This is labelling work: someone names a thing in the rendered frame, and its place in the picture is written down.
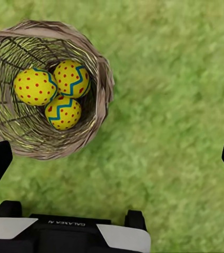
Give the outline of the wicker basket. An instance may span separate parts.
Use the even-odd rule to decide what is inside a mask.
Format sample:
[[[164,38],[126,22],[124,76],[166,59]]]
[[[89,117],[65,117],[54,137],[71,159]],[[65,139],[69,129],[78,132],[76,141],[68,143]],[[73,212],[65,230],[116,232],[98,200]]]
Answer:
[[[17,40],[20,40],[16,43]],[[113,70],[85,35],[72,26],[58,21],[35,21],[23,19],[15,26],[0,31],[2,48],[15,44],[19,48],[5,59],[0,56],[1,107],[7,111],[11,120],[0,112],[0,142],[7,140],[12,155],[30,157],[40,162],[71,156],[85,148],[96,136],[101,124],[108,116],[109,103],[114,101]],[[16,40],[16,41],[14,41]],[[16,48],[14,48],[17,46]],[[0,50],[2,49],[0,48]],[[12,51],[11,51],[12,52]],[[93,102],[87,94],[76,100],[81,106],[77,123],[67,130],[55,129],[46,119],[44,106],[30,106],[24,103],[24,115],[18,103],[23,103],[14,91],[14,80],[26,69],[40,68],[54,73],[56,67],[65,60],[76,60],[87,70],[96,91],[96,101],[92,85]],[[95,107],[94,110],[89,108]],[[92,108],[93,108],[92,106]],[[89,110],[89,115],[83,118]],[[6,114],[7,115],[7,114]],[[29,140],[28,140],[29,138]],[[17,147],[13,142],[22,146]]]

